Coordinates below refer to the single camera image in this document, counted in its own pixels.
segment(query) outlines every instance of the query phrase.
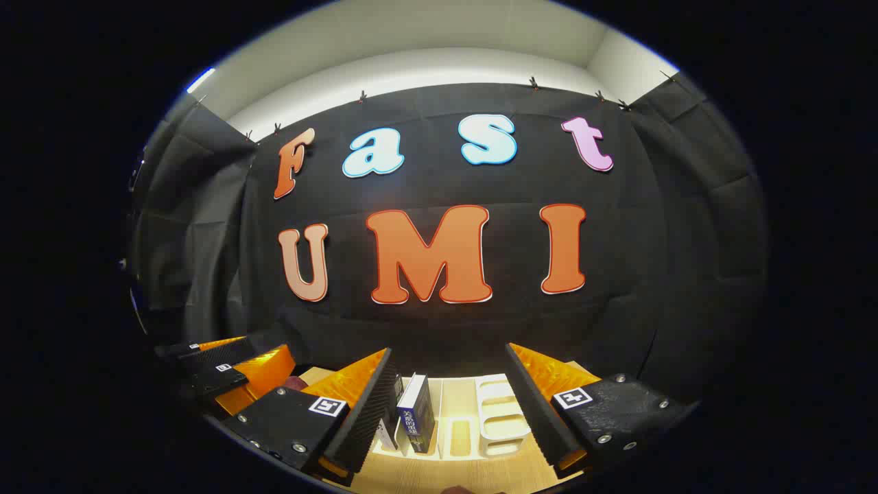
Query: pink letter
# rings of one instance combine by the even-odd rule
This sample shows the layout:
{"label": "pink letter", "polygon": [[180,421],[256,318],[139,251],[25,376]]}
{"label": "pink letter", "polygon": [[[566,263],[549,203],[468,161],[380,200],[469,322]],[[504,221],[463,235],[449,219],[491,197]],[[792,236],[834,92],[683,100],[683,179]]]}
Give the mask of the pink letter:
{"label": "pink letter", "polygon": [[600,130],[589,127],[586,119],[576,117],[561,124],[561,128],[573,134],[573,142],[576,143],[579,157],[589,168],[595,171],[609,171],[613,168],[613,158],[602,155],[595,141],[595,139],[603,139],[603,134]]}

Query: white wall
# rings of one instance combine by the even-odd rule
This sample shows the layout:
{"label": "white wall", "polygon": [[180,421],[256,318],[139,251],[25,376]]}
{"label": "white wall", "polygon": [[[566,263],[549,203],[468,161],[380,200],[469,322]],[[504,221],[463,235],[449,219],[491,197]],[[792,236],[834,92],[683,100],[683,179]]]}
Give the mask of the white wall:
{"label": "white wall", "polygon": [[613,29],[607,31],[587,70],[628,104],[667,80],[662,71],[668,76],[679,71],[649,48]]}
{"label": "white wall", "polygon": [[484,48],[430,48],[373,56],[303,77],[244,108],[228,123],[243,134],[253,130],[250,139],[258,141],[274,132],[275,123],[286,127],[357,100],[360,90],[370,97],[440,84],[527,85],[531,76],[541,86],[588,95],[600,90],[606,98],[616,98],[615,91],[587,70],[568,63]]}

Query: letter m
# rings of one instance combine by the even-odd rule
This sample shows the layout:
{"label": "letter m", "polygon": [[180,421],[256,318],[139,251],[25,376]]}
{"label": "letter m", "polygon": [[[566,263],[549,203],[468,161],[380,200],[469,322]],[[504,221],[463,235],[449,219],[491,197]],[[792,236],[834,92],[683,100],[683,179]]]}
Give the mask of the letter m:
{"label": "letter m", "polygon": [[439,298],[447,303],[487,301],[492,290],[482,268],[482,228],[488,210],[481,206],[454,206],[443,215],[433,242],[427,245],[408,215],[399,210],[381,211],[366,219],[375,233],[378,251],[377,303],[401,304],[408,291],[399,285],[399,271],[420,301],[430,300],[439,274],[445,270],[445,287]]}

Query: cutout letter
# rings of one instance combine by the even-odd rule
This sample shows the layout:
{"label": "cutout letter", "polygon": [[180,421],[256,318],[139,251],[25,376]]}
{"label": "cutout letter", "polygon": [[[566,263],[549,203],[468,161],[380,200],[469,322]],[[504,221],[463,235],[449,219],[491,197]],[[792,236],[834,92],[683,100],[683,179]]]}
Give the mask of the cutout letter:
{"label": "cutout letter", "polygon": [[299,271],[299,231],[286,229],[277,236],[281,251],[284,256],[284,273],[286,283],[296,296],[305,301],[321,301],[327,294],[327,260],[323,250],[323,239],[329,235],[329,227],[323,223],[311,225],[305,229],[305,238],[311,245],[311,266],[314,270],[314,280],[305,283]]}
{"label": "cutout letter", "polygon": [[446,266],[439,298],[447,303],[490,299],[492,290],[482,268],[482,228],[487,221],[488,210],[481,206],[454,206],[445,212],[427,245],[408,214],[393,209],[369,216],[366,227],[375,233],[378,250],[378,288],[372,290],[372,300],[388,304],[408,300],[408,291],[399,285],[399,268],[418,299],[428,301]]}
{"label": "cutout letter", "polygon": [[540,288],[544,294],[575,292],[586,284],[579,270],[579,225],[586,210],[574,204],[552,204],[540,209],[540,218],[549,225],[549,276]]}
{"label": "cutout letter", "polygon": [[292,176],[302,169],[302,163],[305,161],[305,145],[310,144],[313,140],[314,129],[309,128],[280,149],[280,153],[278,153],[280,155],[280,170],[277,172],[275,200],[291,193],[292,188],[296,186],[296,179]]}
{"label": "cutout letter", "polygon": [[603,134],[600,130],[589,127],[586,119],[576,117],[561,124],[561,128],[573,134],[579,157],[589,168],[595,171],[609,171],[613,168],[613,158],[602,155],[595,140],[603,139]]}
{"label": "cutout letter", "polygon": [[518,151],[512,134],[515,125],[503,115],[470,115],[457,125],[457,133],[467,142],[461,154],[471,164],[502,164]]}
{"label": "cutout letter", "polygon": [[359,178],[374,171],[385,175],[402,166],[406,159],[399,153],[399,132],[393,128],[376,128],[360,135],[350,144],[354,151],[342,163],[345,177]]}

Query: black fabric backdrop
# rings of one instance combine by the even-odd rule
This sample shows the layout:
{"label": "black fabric backdrop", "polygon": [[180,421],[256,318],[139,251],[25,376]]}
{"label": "black fabric backdrop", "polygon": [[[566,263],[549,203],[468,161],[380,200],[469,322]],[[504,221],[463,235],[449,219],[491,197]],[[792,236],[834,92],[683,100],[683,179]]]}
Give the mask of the black fabric backdrop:
{"label": "black fabric backdrop", "polygon": [[[398,91],[316,114],[258,146],[184,98],[148,145],[155,168],[144,165],[135,194],[142,212],[133,269],[148,330],[155,321],[168,343],[296,331],[315,363],[331,368],[390,346],[402,372],[436,377],[502,372],[502,345],[512,341],[598,375],[641,374],[695,399],[746,336],[765,282],[767,232],[743,146],[700,91],[674,79],[630,112],[512,84]],[[457,123],[475,113],[514,122],[513,160],[463,159]],[[561,129],[577,116],[602,131],[611,172],[588,168]],[[275,201],[277,152],[309,127],[316,137],[296,187]],[[405,162],[387,175],[345,177],[350,142],[377,127],[399,131]],[[538,212],[562,202],[587,213],[586,285],[546,295],[549,234]],[[373,302],[377,259],[366,217],[402,209],[428,241],[460,204],[490,213],[483,259],[493,298]],[[287,287],[277,234],[317,222],[329,227],[329,289],[313,303]],[[299,263],[309,280],[306,246],[300,242]],[[443,274],[436,289],[444,282]]]}

